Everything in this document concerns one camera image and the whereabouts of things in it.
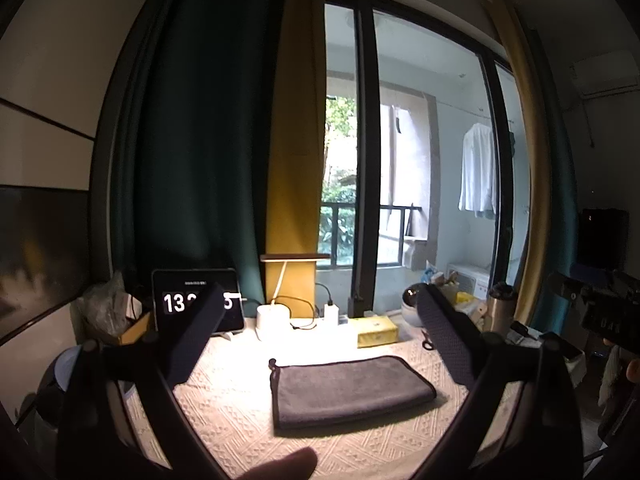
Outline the operator hand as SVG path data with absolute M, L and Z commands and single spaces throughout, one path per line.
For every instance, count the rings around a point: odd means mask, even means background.
M 301 448 L 280 460 L 256 466 L 238 477 L 238 480 L 308 480 L 318 464 L 312 448 Z

